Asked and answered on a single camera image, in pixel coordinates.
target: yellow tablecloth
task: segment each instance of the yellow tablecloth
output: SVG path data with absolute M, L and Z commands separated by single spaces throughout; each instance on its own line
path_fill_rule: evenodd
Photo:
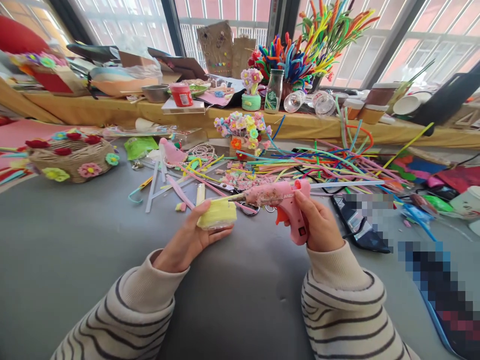
M 90 96 L 60 97 L 53 96 L 47 92 L 24 93 L 23 95 L 32 103 L 70 125 L 101 126 L 117 124 L 133 127 L 135 120 L 140 117 L 159 124 L 176 124 L 183 129 L 204 128 L 210 138 L 221 137 L 214 128 L 214 119 L 217 117 L 225 118 L 235 110 L 211 107 L 206 111 L 205 115 L 164 115 L 162 104 L 153 104 L 146 101 L 130 104 L 124 99 L 99 98 L 99 100 L 95 100 Z M 265 121 L 275 131 L 283 115 L 284 113 L 275 115 L 265 114 Z M 378 123 L 376 125 L 364 124 L 362 127 L 371 132 L 377 145 L 404 145 L 413 139 L 423 128 L 402 120 L 397 120 L 394 125 Z M 328 142 L 338 143 L 340 136 L 340 122 L 337 118 L 318 119 L 313 115 L 294 113 L 286 115 L 277 138 L 323 139 Z M 365 135 L 360 132 L 359 141 L 363 141 L 364 137 Z M 480 149 L 480 132 L 437 126 L 432 136 L 423 136 L 415 145 Z

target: small vase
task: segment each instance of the small vase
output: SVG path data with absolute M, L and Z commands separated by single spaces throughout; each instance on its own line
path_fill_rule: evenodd
M 257 111 L 260 110 L 260 105 L 262 103 L 262 99 L 260 98 L 259 94 L 256 95 L 247 95 L 244 93 L 241 96 L 241 108 L 246 111 Z

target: hot glue gun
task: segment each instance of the hot glue gun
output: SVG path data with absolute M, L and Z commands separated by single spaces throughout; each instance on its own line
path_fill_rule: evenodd
M 276 208 L 276 224 L 290 222 L 290 237 L 297 245 L 303 245 L 309 237 L 307 222 L 295 200 L 294 191 L 300 190 L 310 197 L 310 183 L 306 179 L 295 180 L 293 186 L 288 181 L 275 182 L 252 187 L 238 195 L 229 196 L 229 201 L 245 200 L 247 204 Z

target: woven basket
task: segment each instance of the woven basket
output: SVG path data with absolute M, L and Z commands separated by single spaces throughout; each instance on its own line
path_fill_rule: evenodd
M 72 183 L 85 183 L 92 179 L 91 177 L 83 177 L 79 174 L 78 169 L 87 163 L 95 163 L 101 168 L 99 175 L 106 173 L 112 167 L 106 160 L 107 154 L 114 154 L 113 146 L 104 139 L 100 142 L 90 145 L 79 140 L 51 140 L 48 148 L 28 148 L 28 159 L 40 171 L 45 168 L 58 168 L 65 171 L 70 178 L 68 181 Z M 66 156 L 57 155 L 54 150 L 60 148 L 70 148 L 71 154 Z

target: sweater sleeve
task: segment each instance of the sweater sleeve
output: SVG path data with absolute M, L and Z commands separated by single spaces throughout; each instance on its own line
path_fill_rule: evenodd
M 168 273 L 145 262 L 123 274 L 106 296 L 67 334 L 51 359 L 155 359 L 188 269 Z
M 335 251 L 307 251 L 301 306 L 316 359 L 419 359 L 383 307 L 384 285 L 360 267 L 347 242 Z

